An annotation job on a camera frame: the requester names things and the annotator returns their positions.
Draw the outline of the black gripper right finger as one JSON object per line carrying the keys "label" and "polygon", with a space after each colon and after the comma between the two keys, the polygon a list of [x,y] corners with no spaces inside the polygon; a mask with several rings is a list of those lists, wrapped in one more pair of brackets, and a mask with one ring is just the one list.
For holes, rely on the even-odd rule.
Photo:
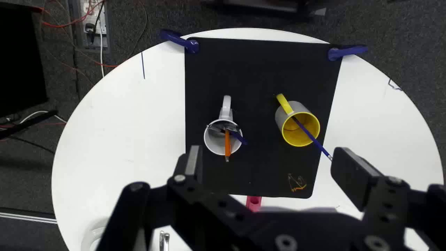
{"label": "black gripper right finger", "polygon": [[330,174],[354,206],[364,212],[372,188],[379,180],[389,180],[368,160],[349,148],[336,148],[332,159]]}

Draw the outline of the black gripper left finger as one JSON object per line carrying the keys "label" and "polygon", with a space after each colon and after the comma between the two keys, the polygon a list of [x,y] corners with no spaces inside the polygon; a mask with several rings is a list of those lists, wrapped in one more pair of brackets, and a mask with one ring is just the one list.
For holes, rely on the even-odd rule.
{"label": "black gripper left finger", "polygon": [[202,181],[202,149],[199,145],[191,145],[190,150],[183,153],[176,164],[174,174],[183,174]]}

